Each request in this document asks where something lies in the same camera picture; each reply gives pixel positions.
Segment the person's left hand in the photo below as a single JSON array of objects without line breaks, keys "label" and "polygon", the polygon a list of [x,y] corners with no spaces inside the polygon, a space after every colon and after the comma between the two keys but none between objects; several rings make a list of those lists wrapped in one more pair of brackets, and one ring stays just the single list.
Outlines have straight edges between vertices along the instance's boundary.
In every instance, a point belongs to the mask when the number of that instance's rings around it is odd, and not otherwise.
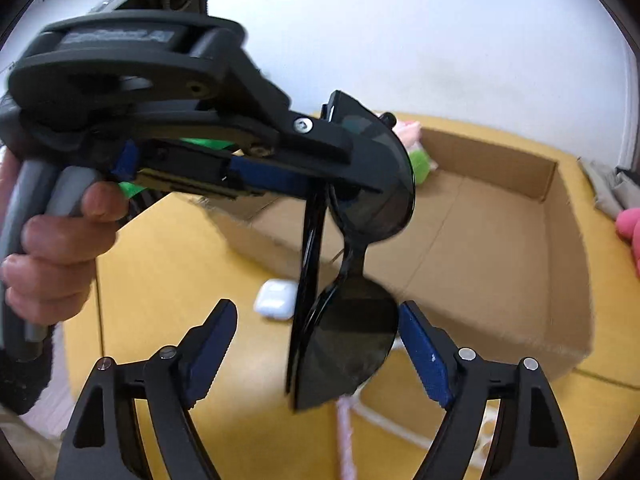
[{"label": "person's left hand", "polygon": [[118,185],[96,182],[81,211],[79,218],[31,218],[22,232],[24,254],[1,263],[6,303],[23,320],[55,325],[78,315],[90,295],[96,258],[114,246],[128,200]]}]

